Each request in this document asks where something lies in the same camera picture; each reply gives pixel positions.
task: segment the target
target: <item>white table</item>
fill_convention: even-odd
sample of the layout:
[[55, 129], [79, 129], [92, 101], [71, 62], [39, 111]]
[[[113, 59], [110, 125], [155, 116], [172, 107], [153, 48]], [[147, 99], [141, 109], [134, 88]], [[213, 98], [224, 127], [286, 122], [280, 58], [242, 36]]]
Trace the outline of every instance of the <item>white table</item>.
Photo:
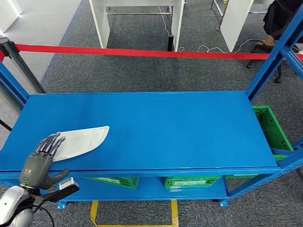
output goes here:
[[249, 14], [265, 14], [267, 11], [251, 11], [253, 3], [264, 4], [273, 0], [227, 0], [222, 12], [216, 0], [212, 0], [211, 9], [215, 4], [221, 16], [220, 30], [228, 47], [232, 52], [240, 33]]
[[[172, 19], [172, 35], [174, 35], [175, 51], [178, 51], [180, 36], [181, 24], [182, 21], [183, 8], [184, 0], [89, 0], [96, 25], [97, 33], [101, 48], [107, 48], [108, 38], [110, 36], [110, 25], [108, 23], [107, 14], [119, 14], [122, 13], [107, 13], [106, 7], [111, 6], [169, 6], [172, 8]], [[132, 15], [142, 15], [142, 13], [132, 13]], [[154, 15], [161, 15], [159, 13], [152, 13]]]
[[17, 0], [1, 0], [0, 1], [0, 36], [9, 28], [14, 21], [20, 17], [21, 8]]

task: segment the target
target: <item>green basket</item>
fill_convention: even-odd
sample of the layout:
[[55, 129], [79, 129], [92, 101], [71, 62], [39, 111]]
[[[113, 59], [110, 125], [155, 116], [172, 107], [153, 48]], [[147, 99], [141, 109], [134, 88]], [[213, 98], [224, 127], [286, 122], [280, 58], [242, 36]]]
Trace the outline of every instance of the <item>green basket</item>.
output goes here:
[[[283, 133], [279, 122], [274, 116], [271, 107], [267, 105], [260, 105], [252, 107], [256, 114], [258, 122], [263, 130], [265, 138], [271, 148], [284, 149], [293, 151], [291, 144]], [[286, 155], [274, 155], [277, 162], [283, 160]], [[233, 178], [249, 178], [256, 175], [227, 175], [226, 179]]]
[[165, 188], [209, 187], [221, 176], [165, 177]]
[[139, 180], [138, 177], [88, 177], [86, 179], [110, 183], [131, 189], [136, 189]]

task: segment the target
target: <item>red barrier tape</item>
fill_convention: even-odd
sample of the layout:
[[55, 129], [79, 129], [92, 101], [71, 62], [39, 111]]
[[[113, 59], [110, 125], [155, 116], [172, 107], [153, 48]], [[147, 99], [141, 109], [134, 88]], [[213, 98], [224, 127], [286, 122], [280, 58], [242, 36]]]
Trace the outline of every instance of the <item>red barrier tape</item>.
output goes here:
[[[102, 49], [91, 47], [73, 46], [41, 46], [17, 44], [20, 51], [26, 52], [47, 52], [47, 53], [69, 53], [69, 54], [100, 54], [116, 56], [134, 57], [162, 57], [162, 58], [209, 58], [209, 59], [246, 59], [265, 60], [268, 54], [265, 53], [213, 53], [213, 52], [169, 52], [169, 51], [145, 51], [130, 49]], [[303, 60], [303, 55], [298, 55]]]
[[2, 51], [0, 51], [0, 62], [2, 62], [5, 59], [5, 54]]

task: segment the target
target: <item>person's leg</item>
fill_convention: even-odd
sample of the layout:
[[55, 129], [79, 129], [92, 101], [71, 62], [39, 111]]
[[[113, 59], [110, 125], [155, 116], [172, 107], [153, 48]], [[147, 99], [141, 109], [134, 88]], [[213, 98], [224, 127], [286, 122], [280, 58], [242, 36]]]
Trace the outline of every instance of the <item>person's leg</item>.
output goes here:
[[274, 46], [274, 37], [267, 35], [265, 40], [257, 43], [258, 45]]

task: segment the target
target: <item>black stanchion post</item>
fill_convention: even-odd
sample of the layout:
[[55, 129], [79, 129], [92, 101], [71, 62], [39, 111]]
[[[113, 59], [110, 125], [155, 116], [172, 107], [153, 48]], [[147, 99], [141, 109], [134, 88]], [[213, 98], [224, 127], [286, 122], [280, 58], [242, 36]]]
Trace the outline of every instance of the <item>black stanchion post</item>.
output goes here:
[[26, 76], [37, 93], [46, 93], [45, 90], [36, 78], [36, 76], [19, 54], [15, 44], [7, 37], [0, 38], [0, 50], [5, 56], [12, 58]]
[[167, 51], [174, 51], [174, 36], [173, 35], [169, 36], [169, 46], [167, 48]]

